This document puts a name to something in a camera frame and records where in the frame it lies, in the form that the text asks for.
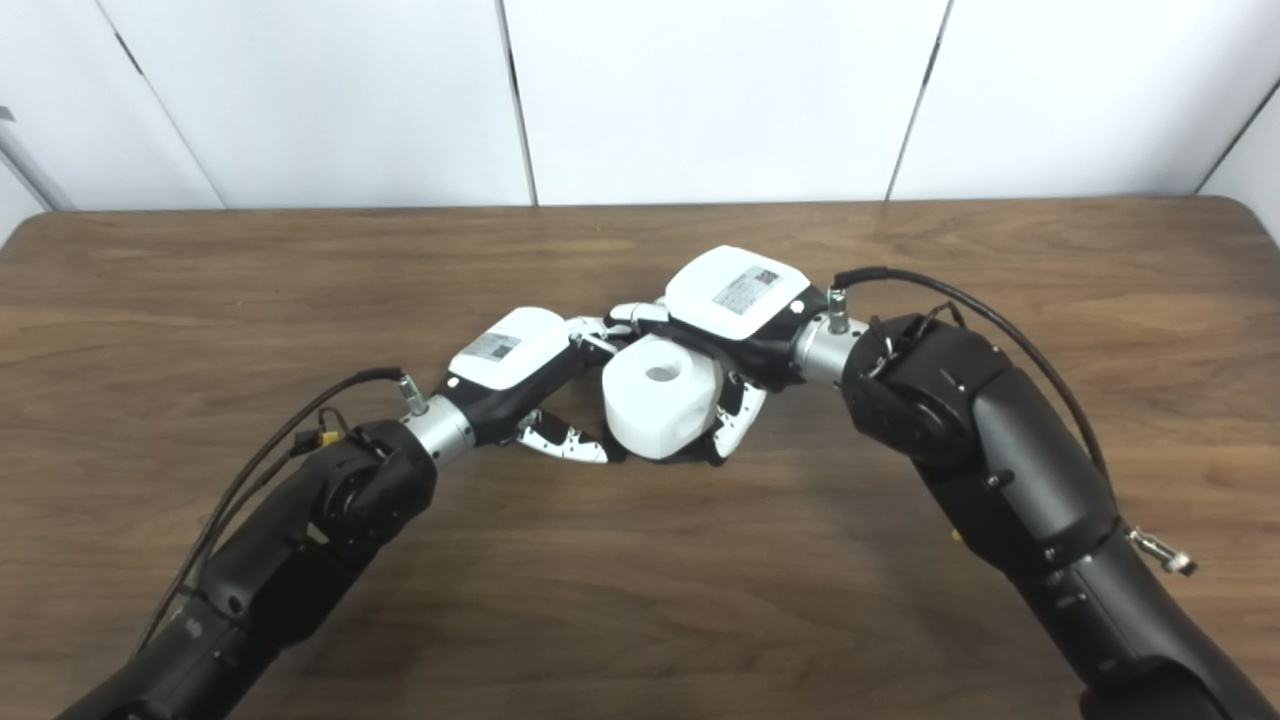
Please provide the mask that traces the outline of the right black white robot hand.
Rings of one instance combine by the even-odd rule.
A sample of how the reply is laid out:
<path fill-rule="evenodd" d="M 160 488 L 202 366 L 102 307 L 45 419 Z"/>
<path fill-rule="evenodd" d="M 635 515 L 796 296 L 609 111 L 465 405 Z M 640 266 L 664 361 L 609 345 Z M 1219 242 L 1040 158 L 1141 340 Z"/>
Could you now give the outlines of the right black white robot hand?
<path fill-rule="evenodd" d="M 829 301 L 799 269 L 722 245 L 604 322 L 627 329 L 602 377 L 611 439 L 650 462 L 718 466 L 771 395 L 806 379 Z"/>

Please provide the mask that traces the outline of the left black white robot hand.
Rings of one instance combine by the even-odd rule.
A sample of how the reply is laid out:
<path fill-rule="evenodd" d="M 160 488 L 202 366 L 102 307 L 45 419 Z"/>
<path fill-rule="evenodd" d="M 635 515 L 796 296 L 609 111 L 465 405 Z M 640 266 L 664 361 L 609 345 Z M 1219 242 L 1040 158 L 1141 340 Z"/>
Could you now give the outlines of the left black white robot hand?
<path fill-rule="evenodd" d="M 621 334 L 627 329 L 600 318 L 516 307 L 451 359 L 410 427 L 440 461 L 467 448 L 522 445 L 576 462 L 622 462 L 617 442 L 543 409 L 571 380 L 614 359 Z"/>

